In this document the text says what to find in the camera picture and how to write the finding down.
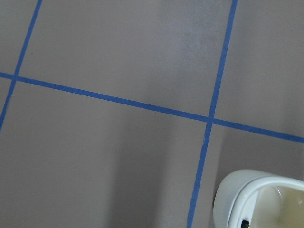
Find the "white oval bowl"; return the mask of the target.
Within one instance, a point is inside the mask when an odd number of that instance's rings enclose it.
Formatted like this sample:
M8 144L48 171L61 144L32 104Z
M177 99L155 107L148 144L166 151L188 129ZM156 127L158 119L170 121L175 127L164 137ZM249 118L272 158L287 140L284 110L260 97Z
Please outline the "white oval bowl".
M256 170L230 173L213 204L217 228L302 228L304 183Z

